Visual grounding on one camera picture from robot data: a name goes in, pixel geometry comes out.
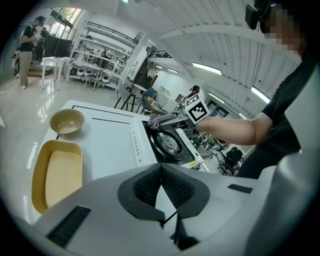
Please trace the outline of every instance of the ceiling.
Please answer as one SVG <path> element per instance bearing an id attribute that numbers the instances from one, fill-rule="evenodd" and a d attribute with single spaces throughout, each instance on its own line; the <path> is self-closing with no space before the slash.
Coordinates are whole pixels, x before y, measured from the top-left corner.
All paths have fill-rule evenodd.
<path id="1" fill-rule="evenodd" d="M 253 2 L 95 0 L 92 4 L 89 0 L 69 0 L 67 5 L 114 15 L 139 28 L 158 47 L 168 51 L 189 76 L 206 78 L 207 89 L 230 108 L 255 117 L 266 103 L 250 92 L 251 87 L 271 98 L 299 65 L 300 58 L 264 38 L 258 27 L 248 28 L 245 9 Z M 192 62 L 221 69 L 222 76 L 199 71 Z"/>

